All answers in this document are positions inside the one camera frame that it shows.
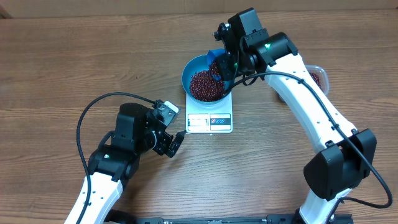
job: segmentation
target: white robotic arm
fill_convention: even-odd
[[[111,210],[115,202],[120,198],[123,187],[121,181],[112,181],[112,176],[95,172],[90,175],[91,180],[91,195],[90,202],[87,206],[86,212],[81,219],[81,223],[86,224],[102,224],[106,215]],[[87,197],[87,177],[79,197],[72,210],[69,213],[65,224],[76,224],[83,205]]]
[[[322,102],[333,116],[333,119],[340,125],[341,130],[349,137],[353,134],[351,130],[356,128],[336,110],[321,89],[319,89],[317,84],[312,80],[300,54],[288,54],[277,59],[276,65],[267,67],[267,72],[284,72],[303,78],[322,99]],[[305,86],[299,84],[297,80],[280,75],[268,75],[265,79],[284,99],[293,114],[297,117],[307,133],[316,154],[326,149],[326,143],[328,141],[341,142],[343,140],[341,135],[331,127],[328,117]],[[300,207],[301,217],[305,223],[308,224],[325,223],[337,198],[346,196],[350,191],[351,189],[346,189],[338,193],[334,199],[327,201],[318,197],[310,190],[305,203]]]

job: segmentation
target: table surface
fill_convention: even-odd
[[[211,34],[232,14],[113,16],[0,21],[0,223],[63,223],[83,183],[75,128],[94,98],[126,91],[169,100],[182,114],[181,72],[220,48]],[[398,11],[267,12],[270,34],[287,33],[307,65],[329,76],[329,99],[359,130],[377,136],[374,166],[398,196]],[[81,128],[86,159],[114,128],[114,96]],[[151,151],[114,208],[138,217],[255,217],[293,213],[314,156],[303,128],[264,82],[233,91],[232,134],[191,134],[169,159]],[[384,203],[371,175],[351,196]],[[396,223],[398,207],[348,202],[356,223]]]

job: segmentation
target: black cable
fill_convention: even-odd
[[[240,49],[240,51],[242,52],[243,57],[246,57],[246,52],[243,50],[243,39],[244,39],[244,36],[242,36],[241,39],[239,40],[239,49]],[[245,78],[246,78],[246,74],[243,74],[243,76],[242,76],[242,80],[243,80],[242,83],[243,83],[243,85],[248,86],[248,85],[252,85],[252,84],[257,80],[258,77],[253,78],[253,79],[250,81],[249,84],[246,83],[246,81],[244,80]]]
[[[105,134],[105,136],[102,138],[102,140],[99,142],[97,149],[101,149],[104,147],[106,141],[111,137],[114,136],[114,131],[108,131],[108,133]]]
[[[391,194],[391,191],[390,191],[388,185],[386,184],[386,182],[383,180],[383,178],[377,172],[377,170],[372,166],[372,164],[365,158],[365,156],[362,154],[362,152],[354,145],[354,143],[351,140],[349,140],[347,135],[340,129],[339,124],[337,124],[336,121],[333,119],[333,117],[330,115],[328,109],[323,104],[322,100],[319,98],[319,96],[317,95],[315,90],[307,82],[305,82],[305,80],[303,78],[299,78],[299,77],[296,77],[295,75],[292,75],[292,74],[289,74],[289,73],[284,73],[284,72],[257,73],[257,74],[250,75],[250,76],[248,76],[246,78],[243,78],[242,80],[234,83],[226,91],[231,91],[232,88],[236,87],[240,83],[245,82],[245,81],[247,81],[247,80],[249,80],[251,78],[260,77],[262,75],[264,75],[264,76],[265,75],[281,75],[281,76],[284,76],[284,77],[293,78],[294,80],[297,80],[298,83],[303,84],[310,91],[310,93],[315,97],[315,99],[318,101],[318,104],[321,106],[322,110],[325,112],[326,116],[328,117],[328,119],[332,123],[333,127],[337,130],[337,132],[341,135],[341,137],[343,137],[343,139],[349,144],[349,146],[352,149],[354,149],[355,153],[357,153],[357,155],[361,158],[361,160],[364,161],[365,164],[370,168],[370,170],[372,171],[374,176],[377,178],[377,180],[383,186],[384,191],[386,191],[386,194],[387,194],[387,197],[388,197],[388,202],[385,203],[384,205],[378,205],[378,204],[375,204],[375,203],[365,202],[363,200],[352,198],[352,197],[341,197],[341,198],[338,198],[338,200],[335,203],[332,211],[329,213],[329,215],[328,215],[328,217],[326,219],[326,223],[328,223],[330,221],[331,216],[334,214],[334,212],[336,211],[336,209],[339,206],[339,204],[341,202],[343,202],[344,200],[350,200],[350,201],[357,202],[357,203],[360,203],[360,204],[363,204],[363,205],[367,205],[367,206],[370,206],[370,207],[373,207],[373,208],[388,208],[388,207],[390,207],[392,205],[392,194]]]
[[[235,80],[235,78],[236,78],[236,74],[238,73],[238,68],[239,68],[239,51],[238,51],[238,55],[236,56],[236,69],[235,69],[233,80]]]
[[[245,86],[248,86],[248,85],[252,85],[252,84],[257,80],[258,77],[253,78],[253,79],[249,82],[249,84],[247,84],[246,81],[244,81],[245,78],[246,78],[246,75],[243,74],[243,77],[242,77],[242,79],[243,79],[242,84],[245,85]]]
[[[144,97],[141,97],[141,96],[137,96],[137,95],[134,95],[134,94],[131,94],[131,93],[123,93],[123,92],[107,93],[107,94],[102,95],[102,96],[98,97],[97,99],[93,100],[89,105],[87,105],[85,110],[80,115],[80,119],[79,119],[79,122],[77,122],[77,128],[76,128],[76,143],[77,143],[77,149],[79,151],[81,162],[83,163],[83,168],[84,168],[84,170],[86,172],[86,177],[87,177],[87,197],[86,197],[86,201],[84,203],[83,209],[81,210],[80,216],[79,216],[76,224],[79,224],[81,222],[81,219],[83,219],[83,216],[84,216],[84,214],[86,212],[87,206],[88,206],[88,204],[90,202],[90,194],[91,194],[90,173],[88,172],[86,160],[85,160],[85,157],[83,155],[83,151],[81,150],[81,144],[80,144],[80,126],[81,126],[81,122],[83,121],[83,118],[85,117],[88,109],[91,106],[93,106],[96,102],[98,102],[99,100],[102,100],[103,98],[106,98],[108,96],[114,96],[114,95],[131,96],[131,97],[135,97],[135,98],[140,99],[140,100],[144,100],[144,101],[146,101],[148,103],[155,104],[155,102],[152,101],[152,100],[148,100],[147,98],[144,98]]]
[[[224,45],[225,54],[228,55],[228,52],[226,51],[226,45],[225,45],[223,37],[221,37],[221,41],[223,42],[223,45]]]

